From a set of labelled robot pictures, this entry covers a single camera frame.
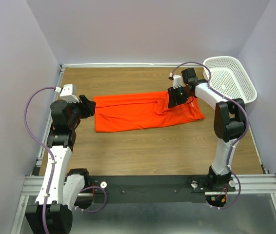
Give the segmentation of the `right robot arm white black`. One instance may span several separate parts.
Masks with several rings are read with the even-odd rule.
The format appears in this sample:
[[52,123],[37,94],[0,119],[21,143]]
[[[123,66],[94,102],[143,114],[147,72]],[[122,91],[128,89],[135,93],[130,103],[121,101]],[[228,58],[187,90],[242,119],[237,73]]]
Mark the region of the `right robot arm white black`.
[[231,180],[231,165],[235,147],[248,130],[248,119],[243,99],[230,99],[199,80],[193,68],[182,75],[169,74],[173,86],[168,88],[168,107],[185,104],[190,97],[200,98],[214,109],[214,132],[218,138],[216,155],[205,178],[205,186],[217,191]]

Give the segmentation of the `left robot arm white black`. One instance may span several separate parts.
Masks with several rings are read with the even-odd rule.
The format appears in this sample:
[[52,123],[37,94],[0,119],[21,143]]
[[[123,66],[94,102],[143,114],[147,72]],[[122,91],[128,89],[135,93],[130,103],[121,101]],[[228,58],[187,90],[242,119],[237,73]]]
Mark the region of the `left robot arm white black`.
[[35,234],[68,234],[73,223],[72,209],[80,193],[90,187],[87,169],[66,173],[81,119],[94,115],[96,103],[80,95],[77,102],[64,99],[50,105],[52,125],[46,142],[48,152],[44,180],[34,205],[25,216]]

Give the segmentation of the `orange t shirt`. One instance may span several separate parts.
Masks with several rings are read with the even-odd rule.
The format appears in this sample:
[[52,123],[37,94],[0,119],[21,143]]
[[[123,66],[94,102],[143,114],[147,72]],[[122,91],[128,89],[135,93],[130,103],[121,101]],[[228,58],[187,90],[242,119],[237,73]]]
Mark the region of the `orange t shirt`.
[[97,133],[169,127],[205,119],[196,98],[168,108],[166,91],[96,96],[94,101]]

